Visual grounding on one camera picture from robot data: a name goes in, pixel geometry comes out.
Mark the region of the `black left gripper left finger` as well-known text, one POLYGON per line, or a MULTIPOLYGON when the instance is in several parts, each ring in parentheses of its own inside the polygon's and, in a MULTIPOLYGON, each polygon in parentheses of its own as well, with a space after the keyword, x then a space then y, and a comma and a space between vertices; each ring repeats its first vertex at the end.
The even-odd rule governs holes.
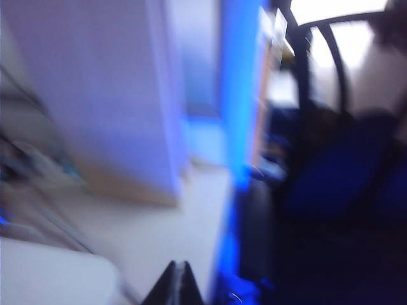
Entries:
POLYGON ((142 301, 142 305, 180 304, 181 263, 170 261, 159 279, 142 301))

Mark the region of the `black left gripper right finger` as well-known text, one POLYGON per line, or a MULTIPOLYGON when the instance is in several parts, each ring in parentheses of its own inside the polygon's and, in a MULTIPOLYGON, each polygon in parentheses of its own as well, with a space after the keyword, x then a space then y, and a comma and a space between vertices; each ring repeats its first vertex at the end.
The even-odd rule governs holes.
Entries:
POLYGON ((188 261, 184 262, 181 278, 181 305, 204 305, 197 281, 188 261))

